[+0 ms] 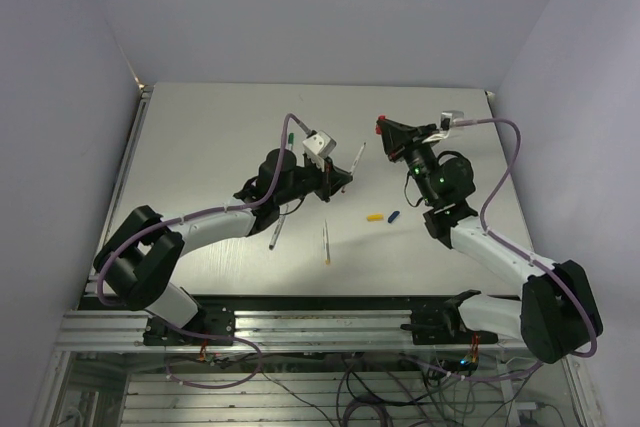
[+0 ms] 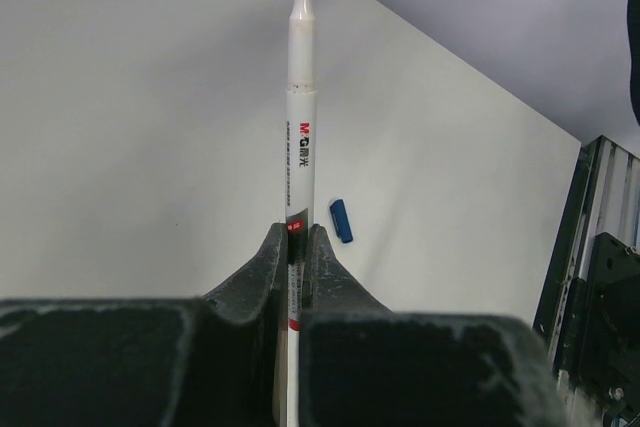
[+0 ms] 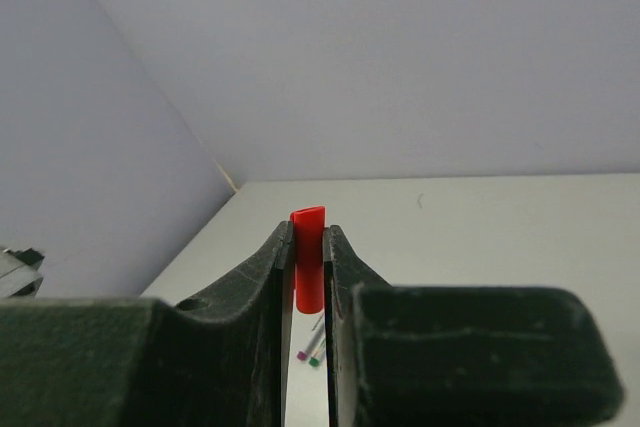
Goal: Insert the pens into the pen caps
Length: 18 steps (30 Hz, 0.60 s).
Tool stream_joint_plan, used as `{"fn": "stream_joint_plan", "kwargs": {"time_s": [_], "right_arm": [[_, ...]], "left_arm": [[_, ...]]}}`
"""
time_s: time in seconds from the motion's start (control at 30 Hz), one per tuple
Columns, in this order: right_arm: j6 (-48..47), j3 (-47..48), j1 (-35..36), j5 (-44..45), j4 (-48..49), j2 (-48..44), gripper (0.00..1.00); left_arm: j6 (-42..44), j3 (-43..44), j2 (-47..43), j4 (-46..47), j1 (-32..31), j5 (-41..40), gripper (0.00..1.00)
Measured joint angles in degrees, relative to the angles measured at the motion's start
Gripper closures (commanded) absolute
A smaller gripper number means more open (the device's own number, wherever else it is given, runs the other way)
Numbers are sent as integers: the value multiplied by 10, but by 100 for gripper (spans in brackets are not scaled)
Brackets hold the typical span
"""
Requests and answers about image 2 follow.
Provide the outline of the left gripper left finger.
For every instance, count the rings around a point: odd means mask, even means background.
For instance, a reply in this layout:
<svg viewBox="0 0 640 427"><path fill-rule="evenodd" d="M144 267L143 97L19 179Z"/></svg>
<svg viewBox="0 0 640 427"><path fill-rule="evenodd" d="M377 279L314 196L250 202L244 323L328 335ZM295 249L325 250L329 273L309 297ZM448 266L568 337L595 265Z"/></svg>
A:
<svg viewBox="0 0 640 427"><path fill-rule="evenodd" d="M190 298L1 304L5 426L283 426L287 234Z"/></svg>

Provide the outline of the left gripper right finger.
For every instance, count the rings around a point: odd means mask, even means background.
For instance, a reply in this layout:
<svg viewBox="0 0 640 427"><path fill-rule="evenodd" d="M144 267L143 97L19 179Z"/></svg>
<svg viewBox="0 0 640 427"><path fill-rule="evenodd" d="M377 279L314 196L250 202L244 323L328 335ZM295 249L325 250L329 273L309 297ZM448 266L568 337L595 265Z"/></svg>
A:
<svg viewBox="0 0 640 427"><path fill-rule="evenodd" d="M395 313L311 229L298 347L303 426L561 426L540 337L517 318Z"/></svg>

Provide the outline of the blue pen cap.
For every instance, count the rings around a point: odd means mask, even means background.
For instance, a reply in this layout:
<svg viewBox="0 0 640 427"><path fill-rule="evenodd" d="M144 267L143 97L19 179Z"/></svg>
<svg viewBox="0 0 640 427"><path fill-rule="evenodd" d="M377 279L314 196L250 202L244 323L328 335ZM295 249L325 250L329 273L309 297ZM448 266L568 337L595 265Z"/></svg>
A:
<svg viewBox="0 0 640 427"><path fill-rule="evenodd" d="M343 244L354 240L346 204L343 199L332 199L329 203L329 213L338 239Z"/></svg>

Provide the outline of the red marker pen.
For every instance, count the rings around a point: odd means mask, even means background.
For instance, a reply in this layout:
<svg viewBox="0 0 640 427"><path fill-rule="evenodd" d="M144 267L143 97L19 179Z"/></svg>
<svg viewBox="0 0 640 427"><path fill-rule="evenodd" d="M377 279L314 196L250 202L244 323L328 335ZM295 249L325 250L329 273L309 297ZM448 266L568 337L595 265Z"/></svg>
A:
<svg viewBox="0 0 640 427"><path fill-rule="evenodd" d="M314 225L317 137L315 57L316 16L312 0L293 0L289 16L285 106L288 426L298 424L298 331L306 251Z"/></svg>

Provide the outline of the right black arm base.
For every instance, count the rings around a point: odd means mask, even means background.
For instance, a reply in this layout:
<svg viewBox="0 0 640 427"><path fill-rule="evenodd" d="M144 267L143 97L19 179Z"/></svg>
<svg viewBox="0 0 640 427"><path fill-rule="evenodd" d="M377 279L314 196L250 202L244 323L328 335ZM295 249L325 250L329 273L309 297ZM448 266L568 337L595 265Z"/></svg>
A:
<svg viewBox="0 0 640 427"><path fill-rule="evenodd" d="M639 251L596 236L572 373L603 407L602 424L639 424Z"/></svg>

